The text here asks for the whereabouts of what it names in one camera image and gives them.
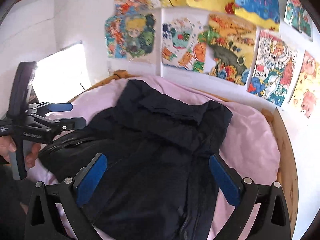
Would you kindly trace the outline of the person's left hand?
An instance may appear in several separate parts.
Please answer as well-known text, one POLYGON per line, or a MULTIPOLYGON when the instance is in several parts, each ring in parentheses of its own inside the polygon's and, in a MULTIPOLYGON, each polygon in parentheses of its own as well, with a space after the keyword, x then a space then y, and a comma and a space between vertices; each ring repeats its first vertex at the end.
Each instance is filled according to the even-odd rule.
MULTIPOLYGON (((10 136, 0 137, 1 146, 1 156, 9 162, 9 154, 16 151, 16 145, 10 136)), ((35 166, 35 161, 38 158, 39 151, 41 149, 41 144, 34 143, 31 147, 31 152, 25 157, 25 165, 27 168, 32 168, 35 166)))

